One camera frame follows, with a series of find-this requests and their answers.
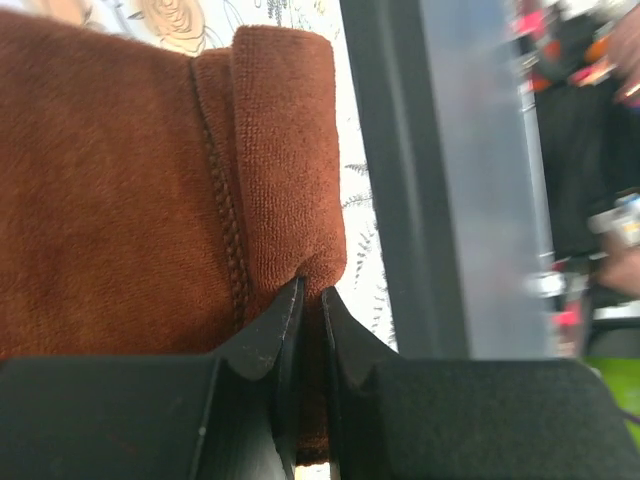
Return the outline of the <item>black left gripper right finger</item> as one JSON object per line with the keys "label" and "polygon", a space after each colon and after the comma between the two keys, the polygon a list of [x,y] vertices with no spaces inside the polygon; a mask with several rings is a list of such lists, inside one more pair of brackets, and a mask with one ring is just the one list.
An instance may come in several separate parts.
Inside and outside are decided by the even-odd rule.
{"label": "black left gripper right finger", "polygon": [[572,360],[408,360],[322,295],[335,479],[635,479],[613,397]]}

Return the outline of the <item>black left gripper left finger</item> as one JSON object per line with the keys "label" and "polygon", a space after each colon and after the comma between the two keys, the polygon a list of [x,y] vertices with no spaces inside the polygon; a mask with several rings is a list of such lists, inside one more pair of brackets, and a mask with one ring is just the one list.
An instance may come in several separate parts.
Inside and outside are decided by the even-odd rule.
{"label": "black left gripper left finger", "polygon": [[1,365],[5,479],[290,479],[305,285],[201,355]]}

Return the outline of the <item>brown towel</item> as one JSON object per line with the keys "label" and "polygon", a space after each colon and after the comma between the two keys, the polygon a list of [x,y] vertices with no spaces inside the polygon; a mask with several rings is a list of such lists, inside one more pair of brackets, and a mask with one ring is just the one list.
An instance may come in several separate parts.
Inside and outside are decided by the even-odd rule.
{"label": "brown towel", "polygon": [[333,50],[196,57],[1,14],[1,353],[202,352],[306,281],[297,461],[328,457],[320,296],[346,266]]}

